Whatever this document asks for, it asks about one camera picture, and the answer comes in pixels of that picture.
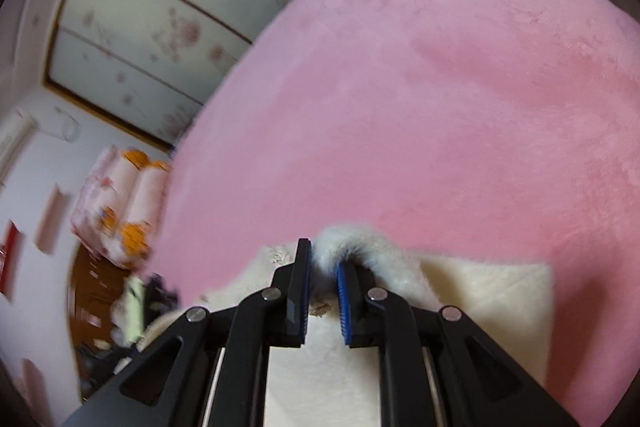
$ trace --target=bed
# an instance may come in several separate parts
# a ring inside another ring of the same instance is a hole
[[[606,0],[295,0],[178,150],[146,270],[187,304],[341,222],[548,262],[546,386],[600,425],[640,366],[638,49]]]

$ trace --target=pink bedspread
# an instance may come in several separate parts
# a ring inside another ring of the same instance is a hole
[[[547,261],[548,388],[600,425],[640,365],[639,74],[607,0],[295,0],[181,147],[149,270],[188,303],[344,221]]]

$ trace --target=silver screw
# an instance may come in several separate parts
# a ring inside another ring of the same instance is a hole
[[[207,316],[207,311],[200,306],[194,306],[187,310],[187,320],[189,322],[200,322]]]
[[[262,290],[262,298],[266,301],[274,301],[280,298],[282,292],[279,288],[265,288]]]
[[[367,292],[367,297],[372,301],[383,301],[388,296],[384,288],[372,288]]]
[[[455,306],[447,306],[441,313],[442,317],[449,322],[458,322],[462,318],[462,312]]]

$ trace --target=white fluffy cloth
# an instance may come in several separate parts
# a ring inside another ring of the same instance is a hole
[[[497,266],[427,253],[409,257],[379,233],[359,227],[331,227],[313,245],[310,309],[323,316],[309,317],[301,349],[271,349],[267,427],[380,423],[376,349],[344,346],[334,306],[335,269],[346,258],[372,269],[379,284],[415,306],[431,310],[439,309],[440,302],[459,306],[544,383],[553,324],[548,266]],[[230,285],[201,296],[196,304],[211,311],[236,306],[270,285],[274,269],[292,262],[294,256],[295,245],[263,248]],[[141,349],[181,313],[165,315],[153,324]]]

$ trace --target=red object on wall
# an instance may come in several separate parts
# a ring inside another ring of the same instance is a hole
[[[15,228],[13,221],[9,221],[4,245],[0,247],[0,293],[5,295],[6,279],[9,274],[9,264],[14,253],[15,240],[18,237],[18,229]]]

